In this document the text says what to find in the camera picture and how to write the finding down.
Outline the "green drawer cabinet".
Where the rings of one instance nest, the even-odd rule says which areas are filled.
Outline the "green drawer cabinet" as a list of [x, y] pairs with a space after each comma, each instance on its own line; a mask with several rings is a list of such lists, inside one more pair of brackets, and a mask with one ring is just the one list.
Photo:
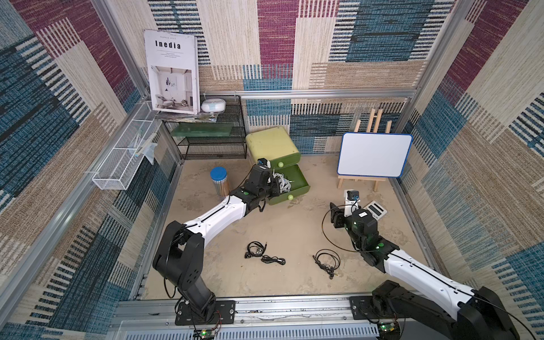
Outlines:
[[291, 181], [291, 191], [271, 198], [269, 203], [276, 205], [291, 201], [309, 192], [308, 184], [298, 165], [301, 154], [284, 127], [272, 127], [246, 136], [249, 155], [254, 163], [260, 158], [271, 162], [272, 172], [282, 173]]

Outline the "white earphones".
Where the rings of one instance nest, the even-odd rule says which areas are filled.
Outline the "white earphones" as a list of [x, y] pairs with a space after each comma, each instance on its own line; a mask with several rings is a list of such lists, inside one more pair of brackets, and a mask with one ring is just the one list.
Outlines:
[[280, 194], [291, 191], [291, 181], [289, 181], [284, 174], [274, 172], [273, 177], [278, 184]]

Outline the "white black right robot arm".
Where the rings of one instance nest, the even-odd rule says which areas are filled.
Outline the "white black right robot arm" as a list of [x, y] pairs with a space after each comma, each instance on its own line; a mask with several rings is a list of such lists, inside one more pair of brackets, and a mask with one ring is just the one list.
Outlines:
[[353, 252], [392, 276], [372, 292], [376, 315], [398, 314], [448, 339], [520, 339], [519, 319], [494, 291], [463, 285], [418, 262], [380, 236], [369, 210], [331, 204], [328, 214], [335, 228], [347, 231]]

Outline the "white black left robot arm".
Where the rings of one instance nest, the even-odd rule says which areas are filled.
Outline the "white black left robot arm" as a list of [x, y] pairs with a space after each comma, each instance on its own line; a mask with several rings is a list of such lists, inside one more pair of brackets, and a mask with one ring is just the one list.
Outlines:
[[217, 206], [196, 219], [166, 226], [152, 267], [181, 293], [192, 315], [205, 322], [216, 315], [215, 294], [201, 278], [205, 247], [226, 227], [255, 209], [263, 211], [266, 201], [279, 195], [279, 181], [260, 159], [246, 181]]

